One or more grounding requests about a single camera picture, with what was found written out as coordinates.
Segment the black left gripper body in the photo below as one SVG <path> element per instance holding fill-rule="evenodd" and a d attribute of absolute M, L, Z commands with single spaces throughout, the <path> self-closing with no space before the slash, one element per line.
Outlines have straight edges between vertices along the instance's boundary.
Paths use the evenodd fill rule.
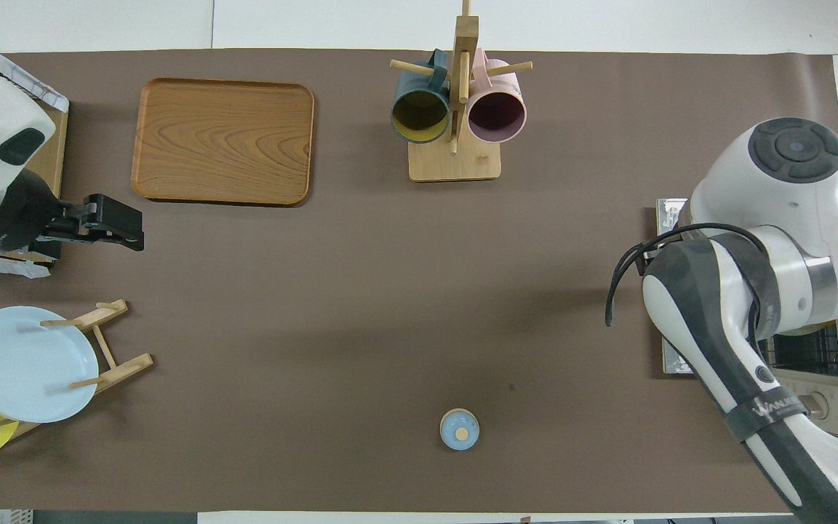
<path fill-rule="evenodd" d="M 69 205 L 32 170 L 23 169 L 4 190 L 0 203 L 0 253 L 32 245 L 40 237 L 57 242 L 90 242 L 79 233 L 79 223 L 67 218 Z"/>

